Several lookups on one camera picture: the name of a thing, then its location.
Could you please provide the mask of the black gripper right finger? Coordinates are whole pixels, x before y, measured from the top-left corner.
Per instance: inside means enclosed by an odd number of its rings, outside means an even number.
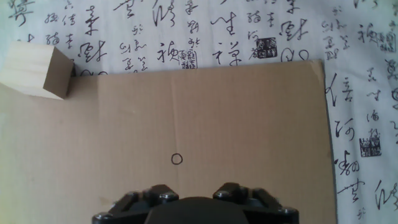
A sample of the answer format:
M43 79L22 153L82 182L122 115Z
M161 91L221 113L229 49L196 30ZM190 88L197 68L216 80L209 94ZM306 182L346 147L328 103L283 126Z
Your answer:
M299 211L296 208L282 206L262 188L250 189L227 182L213 194L213 199L237 205L248 223L299 224Z

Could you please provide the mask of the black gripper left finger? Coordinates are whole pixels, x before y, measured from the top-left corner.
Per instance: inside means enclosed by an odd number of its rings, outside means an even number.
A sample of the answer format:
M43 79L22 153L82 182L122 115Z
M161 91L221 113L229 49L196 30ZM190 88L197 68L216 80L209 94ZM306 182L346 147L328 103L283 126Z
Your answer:
M154 185L143 191L130 191L115 201L106 212L92 216L92 224L145 223L156 206L179 200L178 193L165 184Z

